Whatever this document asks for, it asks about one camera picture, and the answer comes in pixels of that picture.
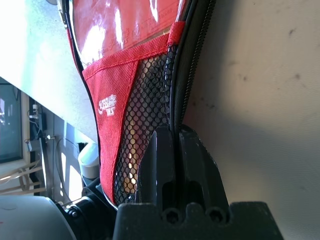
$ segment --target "white plastic part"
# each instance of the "white plastic part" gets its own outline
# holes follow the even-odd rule
[[[0,196],[0,240],[76,240],[67,220],[44,196]]]
[[[99,177],[99,148],[96,143],[88,143],[78,156],[81,175],[88,179]]]
[[[32,104],[32,109],[34,112],[38,110],[38,105],[37,104]]]

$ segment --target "desk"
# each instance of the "desk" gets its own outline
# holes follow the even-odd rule
[[[57,6],[3,1],[0,33],[0,76],[97,142],[90,99]]]

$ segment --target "logo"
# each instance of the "logo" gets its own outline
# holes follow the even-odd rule
[[[117,102],[116,95],[110,95],[105,99],[102,99],[101,101],[99,101],[99,108],[98,108],[99,114],[102,115],[104,111],[106,111],[106,115],[108,117],[115,115],[116,102]]]

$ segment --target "black mesh pocket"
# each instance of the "black mesh pocket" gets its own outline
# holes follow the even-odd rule
[[[121,146],[115,167],[117,205],[133,203],[138,167],[154,130],[169,125],[170,83],[175,52],[172,48],[139,63],[124,115]]]

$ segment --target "zipper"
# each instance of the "zipper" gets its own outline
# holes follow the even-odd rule
[[[208,8],[207,8],[207,11],[205,13],[205,17],[204,17],[204,20],[202,23],[202,27],[201,27],[200,34],[198,37],[198,41],[196,43],[196,47],[195,47],[195,51],[194,51],[194,54],[192,57],[191,67],[190,67],[190,71],[189,71],[189,77],[188,77],[187,84],[186,84],[185,95],[184,95],[184,99],[183,99],[182,111],[181,111],[180,122],[179,122],[179,130],[181,129],[181,125],[182,125],[182,122],[183,122],[183,119],[184,119],[184,116],[185,116],[185,113],[187,110],[187,105],[188,105],[192,85],[194,82],[200,53],[201,53],[203,44],[205,42],[205,38],[206,38],[207,31],[209,28],[210,20],[211,20],[211,17],[212,17],[214,8],[215,8],[215,4],[216,4],[216,0],[210,0],[210,3],[208,5]]]

